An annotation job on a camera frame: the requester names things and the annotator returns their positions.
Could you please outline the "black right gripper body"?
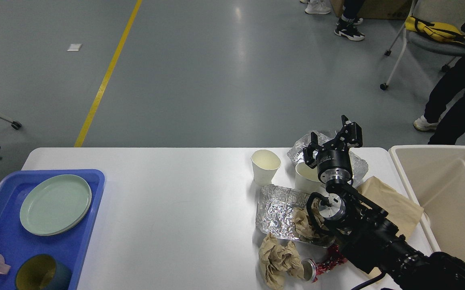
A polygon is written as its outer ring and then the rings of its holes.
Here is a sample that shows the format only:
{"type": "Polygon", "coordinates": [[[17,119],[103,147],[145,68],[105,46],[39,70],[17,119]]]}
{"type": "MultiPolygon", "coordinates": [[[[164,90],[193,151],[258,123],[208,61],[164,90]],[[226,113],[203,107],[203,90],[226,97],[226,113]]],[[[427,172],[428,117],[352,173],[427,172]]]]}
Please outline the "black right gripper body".
{"type": "Polygon", "coordinates": [[[330,180],[350,183],[353,172],[349,152],[345,150],[324,150],[317,153],[318,179],[326,184],[330,180]]]}

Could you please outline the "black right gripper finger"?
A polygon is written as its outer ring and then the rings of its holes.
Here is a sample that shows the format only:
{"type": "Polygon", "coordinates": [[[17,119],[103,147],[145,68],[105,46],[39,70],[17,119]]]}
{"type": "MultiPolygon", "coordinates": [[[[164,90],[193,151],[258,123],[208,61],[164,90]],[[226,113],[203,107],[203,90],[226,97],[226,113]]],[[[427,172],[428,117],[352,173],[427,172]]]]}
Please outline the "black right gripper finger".
{"type": "Polygon", "coordinates": [[[331,140],[329,149],[349,151],[353,147],[363,146],[362,128],[356,122],[350,121],[344,114],[341,115],[341,129],[331,140]]]}
{"type": "Polygon", "coordinates": [[[310,168],[329,167],[329,138],[320,132],[310,132],[303,148],[305,164],[310,168]]]}

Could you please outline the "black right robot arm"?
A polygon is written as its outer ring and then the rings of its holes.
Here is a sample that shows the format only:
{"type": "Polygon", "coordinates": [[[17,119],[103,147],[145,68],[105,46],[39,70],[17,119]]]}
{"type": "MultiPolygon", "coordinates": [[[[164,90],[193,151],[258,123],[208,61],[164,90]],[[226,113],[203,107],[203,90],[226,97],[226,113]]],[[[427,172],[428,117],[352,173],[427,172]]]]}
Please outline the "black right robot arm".
{"type": "Polygon", "coordinates": [[[317,169],[326,193],[312,192],[306,211],[316,232],[340,241],[339,251],[356,268],[380,275],[356,287],[360,290],[390,275],[403,290],[465,290],[465,262],[444,252],[425,256],[398,236],[398,226],[387,211],[353,186],[349,156],[352,147],[363,145],[362,129],[341,116],[341,130],[335,138],[319,144],[311,133],[303,148],[305,164],[317,169]]]}

